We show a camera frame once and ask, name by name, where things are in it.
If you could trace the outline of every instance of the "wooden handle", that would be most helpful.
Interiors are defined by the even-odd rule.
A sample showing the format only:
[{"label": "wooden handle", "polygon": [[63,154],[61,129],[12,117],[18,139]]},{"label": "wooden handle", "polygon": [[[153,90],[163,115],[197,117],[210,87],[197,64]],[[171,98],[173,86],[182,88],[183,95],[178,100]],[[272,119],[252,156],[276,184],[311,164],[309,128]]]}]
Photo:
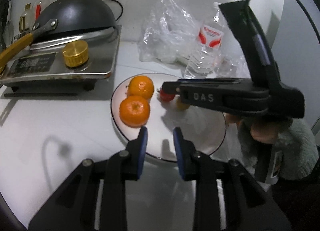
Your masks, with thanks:
[{"label": "wooden handle", "polygon": [[27,47],[33,42],[33,35],[26,34],[21,37],[19,40],[10,45],[2,53],[0,53],[0,73],[3,72],[5,65],[10,61],[15,55],[17,55],[21,50]]}]

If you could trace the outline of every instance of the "tangerine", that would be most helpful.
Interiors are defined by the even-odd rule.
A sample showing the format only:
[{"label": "tangerine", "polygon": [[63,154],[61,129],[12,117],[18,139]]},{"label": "tangerine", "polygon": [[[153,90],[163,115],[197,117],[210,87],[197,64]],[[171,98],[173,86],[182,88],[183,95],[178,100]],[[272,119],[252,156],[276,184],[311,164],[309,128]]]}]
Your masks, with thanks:
[{"label": "tangerine", "polygon": [[147,76],[140,75],[131,79],[127,96],[141,96],[144,99],[149,100],[154,91],[155,87],[152,80]]},{"label": "tangerine", "polygon": [[143,126],[149,119],[150,105],[141,96],[129,96],[121,102],[119,116],[121,121],[127,126]]}]

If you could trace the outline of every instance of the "bottle label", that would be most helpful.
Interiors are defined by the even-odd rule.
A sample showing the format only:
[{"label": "bottle label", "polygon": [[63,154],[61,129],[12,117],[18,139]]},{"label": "bottle label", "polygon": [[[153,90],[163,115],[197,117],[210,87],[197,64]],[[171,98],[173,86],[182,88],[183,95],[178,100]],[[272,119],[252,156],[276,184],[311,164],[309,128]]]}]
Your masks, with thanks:
[{"label": "bottle label", "polygon": [[199,32],[199,40],[207,47],[219,49],[223,35],[224,32],[213,27],[203,25]]}]

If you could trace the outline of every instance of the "pan handle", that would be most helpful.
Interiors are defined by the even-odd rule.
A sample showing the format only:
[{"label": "pan handle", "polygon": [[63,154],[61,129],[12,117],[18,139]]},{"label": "pan handle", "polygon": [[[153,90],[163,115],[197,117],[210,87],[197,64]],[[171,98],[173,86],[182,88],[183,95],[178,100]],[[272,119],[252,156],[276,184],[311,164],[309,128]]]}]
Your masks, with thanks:
[{"label": "pan handle", "polygon": [[57,19],[50,19],[44,26],[26,34],[19,40],[10,45],[2,53],[0,53],[0,74],[4,71],[5,65],[21,50],[30,45],[34,39],[41,36],[43,33],[54,30],[58,25]]}]

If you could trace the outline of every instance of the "hand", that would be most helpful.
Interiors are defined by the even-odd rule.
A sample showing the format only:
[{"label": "hand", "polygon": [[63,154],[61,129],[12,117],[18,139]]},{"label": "hand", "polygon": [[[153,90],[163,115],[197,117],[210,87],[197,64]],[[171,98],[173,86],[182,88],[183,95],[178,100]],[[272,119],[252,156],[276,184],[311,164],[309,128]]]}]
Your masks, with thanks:
[{"label": "hand", "polygon": [[[226,122],[229,124],[237,123],[239,126],[243,124],[243,119],[239,116],[230,114],[225,115]],[[252,124],[250,134],[252,138],[258,142],[265,144],[274,144],[278,138],[278,134],[287,129],[292,121],[272,122],[263,118],[251,118]]]}]

